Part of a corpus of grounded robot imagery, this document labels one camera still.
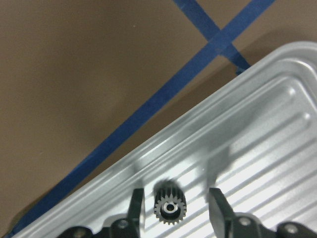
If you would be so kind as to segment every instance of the brown surface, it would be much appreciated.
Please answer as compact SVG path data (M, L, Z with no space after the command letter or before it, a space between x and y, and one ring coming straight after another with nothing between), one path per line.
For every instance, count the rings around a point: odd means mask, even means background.
M247 0L199 3L223 27ZM317 41L314 0L279 0L234 43L250 63ZM0 235L204 44L171 1L0 1ZM231 80L218 57L86 181Z

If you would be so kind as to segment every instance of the metallic tray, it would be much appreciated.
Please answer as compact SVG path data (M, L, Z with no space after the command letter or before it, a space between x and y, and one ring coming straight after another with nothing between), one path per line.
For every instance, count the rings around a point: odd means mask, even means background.
M317 231L316 70L316 43L277 49L14 237L56 238L77 225L97 233L127 212L137 187L146 198L142 237L213 237L210 186L268 228L293 220ZM153 187L165 179L187 200L175 226L153 214Z

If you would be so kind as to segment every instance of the screw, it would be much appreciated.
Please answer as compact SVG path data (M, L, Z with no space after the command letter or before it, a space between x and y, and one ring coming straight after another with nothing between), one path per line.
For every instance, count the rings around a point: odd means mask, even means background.
M288 233L295 234L298 232L298 229L293 224L287 224L284 226Z
M251 220L249 218L247 218L247 217L241 217L239 219L239 222L243 226L248 226L249 224L251 224Z
M124 229L129 225L129 223L126 220L120 220L120 222L118 223L118 227L120 229Z
M86 234L86 231L85 231L84 229L78 228L78 229L75 231L73 237L74 237L74 238L84 238L85 234Z

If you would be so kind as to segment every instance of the small gear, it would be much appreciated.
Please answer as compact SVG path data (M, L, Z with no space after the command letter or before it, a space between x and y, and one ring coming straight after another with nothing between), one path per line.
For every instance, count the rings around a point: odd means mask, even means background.
M183 220L186 210L184 193L175 184L169 182L157 190L154 213L159 221L175 225L175 222Z

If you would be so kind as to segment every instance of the blue tape strip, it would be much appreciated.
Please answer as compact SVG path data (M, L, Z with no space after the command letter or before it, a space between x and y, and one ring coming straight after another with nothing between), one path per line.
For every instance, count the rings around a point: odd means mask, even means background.
M174 2L202 33L207 41L210 41L214 35L220 31L215 22L206 14L195 0L174 0ZM220 52L220 54L235 64L238 67L239 72L242 72L250 67L248 62L232 44L230 44L227 49Z
M132 116L119 126L87 158L60 181L16 224L6 236L10 238L35 219L58 204L72 189L89 175L101 162L115 151L135 131L145 124L170 99L184 88L200 71L238 37L274 0L252 0L229 24L215 34L192 59L189 60L167 83L148 99Z

